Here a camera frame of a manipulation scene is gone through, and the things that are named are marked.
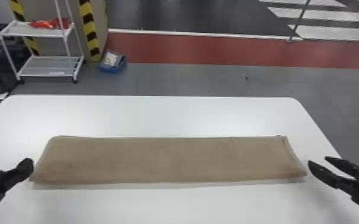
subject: white metal shelf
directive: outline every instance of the white metal shelf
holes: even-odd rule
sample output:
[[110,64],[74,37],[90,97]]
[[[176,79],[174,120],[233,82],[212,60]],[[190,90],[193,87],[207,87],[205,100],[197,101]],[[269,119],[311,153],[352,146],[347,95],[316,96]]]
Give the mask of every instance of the white metal shelf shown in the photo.
[[42,29],[34,28],[28,22],[12,21],[4,29],[0,31],[2,36],[31,36],[36,38],[62,38],[68,37],[74,28],[71,23],[68,29]]
[[76,79],[83,56],[31,56],[18,72],[19,76],[66,77]]
[[[72,12],[69,7],[69,0],[64,0],[66,3],[69,20],[73,20]],[[63,26],[63,19],[61,16],[60,6],[58,0],[54,0],[55,10],[57,12],[57,20],[60,27]],[[0,42],[3,46],[3,50],[6,52],[8,61],[17,80],[21,80],[22,76],[37,76],[37,77],[72,77],[74,83],[77,82],[79,69],[82,63],[85,61],[83,56],[83,49],[79,40],[78,30],[74,23],[70,23],[68,29],[41,29],[34,28],[29,25],[28,22],[17,21],[14,14],[11,13],[13,18],[4,29],[0,31]],[[72,57],[70,48],[68,45],[68,37],[75,31],[76,41],[78,43],[79,50],[81,52],[80,57]],[[35,56],[31,48],[31,57],[25,62],[24,66],[17,71],[16,66],[8,52],[8,48],[4,42],[4,36],[22,36],[22,37],[34,37],[34,38],[62,38],[64,47],[66,49],[67,56]]]

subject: red floor stripe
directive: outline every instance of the red floor stripe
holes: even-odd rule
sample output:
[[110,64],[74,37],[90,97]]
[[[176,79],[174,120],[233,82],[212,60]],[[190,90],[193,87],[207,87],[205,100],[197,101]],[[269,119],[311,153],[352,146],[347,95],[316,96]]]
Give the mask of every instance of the red floor stripe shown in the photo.
[[359,69],[359,42],[109,33],[106,46],[133,63]]

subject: hazard stripe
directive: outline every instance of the hazard stripe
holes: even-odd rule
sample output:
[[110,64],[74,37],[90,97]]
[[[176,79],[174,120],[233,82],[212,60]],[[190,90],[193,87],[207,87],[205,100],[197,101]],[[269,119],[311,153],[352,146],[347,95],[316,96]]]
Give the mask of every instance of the hazard stripe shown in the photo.
[[92,61],[100,61],[101,54],[97,39],[95,20],[93,18],[90,0],[79,0],[79,14],[82,17],[83,33],[86,37],[86,46]]
[[[18,21],[25,22],[24,9],[18,0],[10,0],[10,7]],[[24,38],[25,44],[35,55],[39,55],[39,47],[36,41],[31,38]]]

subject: beige towel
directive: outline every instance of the beige towel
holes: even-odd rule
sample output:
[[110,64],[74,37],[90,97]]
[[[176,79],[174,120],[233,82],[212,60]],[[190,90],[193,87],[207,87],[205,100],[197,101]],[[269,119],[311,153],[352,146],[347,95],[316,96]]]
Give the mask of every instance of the beige towel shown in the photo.
[[232,182],[305,175],[284,136],[50,139],[31,180],[48,184]]

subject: white table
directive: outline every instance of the white table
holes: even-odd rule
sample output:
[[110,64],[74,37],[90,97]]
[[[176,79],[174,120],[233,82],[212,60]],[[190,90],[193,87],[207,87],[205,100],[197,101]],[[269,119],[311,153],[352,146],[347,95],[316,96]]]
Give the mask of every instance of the white table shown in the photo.
[[[56,135],[286,135],[307,169],[338,157],[291,98],[20,95],[0,105],[0,169],[35,161]],[[25,181],[0,203],[0,223],[359,223],[359,206],[309,173],[290,184],[177,187],[121,185],[37,189]]]

